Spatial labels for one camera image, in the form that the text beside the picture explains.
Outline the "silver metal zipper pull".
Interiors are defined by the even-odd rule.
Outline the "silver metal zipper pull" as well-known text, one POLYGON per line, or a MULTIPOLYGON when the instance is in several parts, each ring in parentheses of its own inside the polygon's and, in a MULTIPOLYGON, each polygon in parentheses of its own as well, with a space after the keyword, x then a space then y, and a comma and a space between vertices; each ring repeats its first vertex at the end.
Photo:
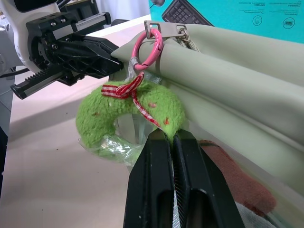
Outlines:
POLYGON ((144 28, 144 35, 147 39, 152 39, 152 29, 158 30, 163 38, 189 39, 187 27, 184 24, 145 20, 144 28))

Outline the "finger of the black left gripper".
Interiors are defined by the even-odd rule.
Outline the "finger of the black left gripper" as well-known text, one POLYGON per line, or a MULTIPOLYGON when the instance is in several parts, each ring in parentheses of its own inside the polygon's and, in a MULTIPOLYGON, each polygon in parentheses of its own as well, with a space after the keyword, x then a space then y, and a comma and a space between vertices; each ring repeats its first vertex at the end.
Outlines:
POLYGON ((96 55, 110 57, 111 53, 119 47, 105 38, 84 35, 72 35, 72 43, 77 44, 81 50, 90 50, 96 55))
POLYGON ((56 51, 56 61, 73 72, 102 78, 124 67, 111 53, 111 49, 97 44, 64 44, 56 51))

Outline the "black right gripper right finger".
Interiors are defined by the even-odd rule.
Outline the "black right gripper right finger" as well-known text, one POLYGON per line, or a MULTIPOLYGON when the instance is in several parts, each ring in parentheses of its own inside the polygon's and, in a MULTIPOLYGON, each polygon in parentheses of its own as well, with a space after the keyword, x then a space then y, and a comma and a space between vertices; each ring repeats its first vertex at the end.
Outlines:
POLYGON ((192 133, 175 134, 172 161, 180 228, 245 228, 222 172, 192 133))

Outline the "green plush keychain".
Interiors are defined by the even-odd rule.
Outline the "green plush keychain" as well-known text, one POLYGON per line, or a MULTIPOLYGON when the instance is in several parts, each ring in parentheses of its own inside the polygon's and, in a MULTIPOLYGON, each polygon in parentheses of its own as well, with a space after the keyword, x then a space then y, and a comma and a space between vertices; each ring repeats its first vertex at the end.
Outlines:
POLYGON ((137 39, 129 61, 128 77, 109 81, 87 95, 76 115, 76 129, 82 146, 98 157, 134 166, 142 144, 132 144, 116 133, 115 121, 125 114, 138 114, 154 129, 162 130, 173 141, 185 121, 180 99, 168 88, 146 78, 145 69, 160 55, 163 40, 160 31, 152 29, 155 43, 150 56, 142 64, 137 53, 147 34, 137 39))

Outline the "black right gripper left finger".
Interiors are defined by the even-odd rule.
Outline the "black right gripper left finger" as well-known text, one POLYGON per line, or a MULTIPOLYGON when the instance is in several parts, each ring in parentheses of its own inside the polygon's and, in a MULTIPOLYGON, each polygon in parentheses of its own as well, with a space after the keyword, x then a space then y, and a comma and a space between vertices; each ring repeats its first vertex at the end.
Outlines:
POLYGON ((169 140, 153 131, 129 176, 123 228, 172 228, 173 204, 169 140))

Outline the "reddish brown plush item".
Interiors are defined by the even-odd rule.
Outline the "reddish brown plush item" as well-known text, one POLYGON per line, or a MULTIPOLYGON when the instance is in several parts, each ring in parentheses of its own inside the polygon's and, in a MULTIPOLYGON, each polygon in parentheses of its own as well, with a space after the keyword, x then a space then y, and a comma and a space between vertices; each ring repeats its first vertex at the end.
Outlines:
POLYGON ((276 207, 276 199, 268 189, 247 175, 219 145, 209 140, 198 144, 222 172, 236 202, 259 216, 276 207))

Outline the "teal keyboard box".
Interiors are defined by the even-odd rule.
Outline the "teal keyboard box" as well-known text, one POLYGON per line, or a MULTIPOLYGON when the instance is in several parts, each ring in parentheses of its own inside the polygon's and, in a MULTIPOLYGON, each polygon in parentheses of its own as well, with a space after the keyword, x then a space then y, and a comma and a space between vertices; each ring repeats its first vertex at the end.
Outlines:
POLYGON ((304 44, 304 0, 148 0, 154 21, 214 26, 304 44))

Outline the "pale green pouch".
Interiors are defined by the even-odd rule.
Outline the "pale green pouch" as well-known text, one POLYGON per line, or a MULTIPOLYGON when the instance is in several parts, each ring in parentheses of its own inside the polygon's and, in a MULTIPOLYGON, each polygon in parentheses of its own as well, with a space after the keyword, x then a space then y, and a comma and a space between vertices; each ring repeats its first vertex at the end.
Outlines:
POLYGON ((275 195, 276 224, 304 228, 304 44, 187 29, 198 51, 167 39, 148 70, 179 96, 196 137, 221 145, 275 195))

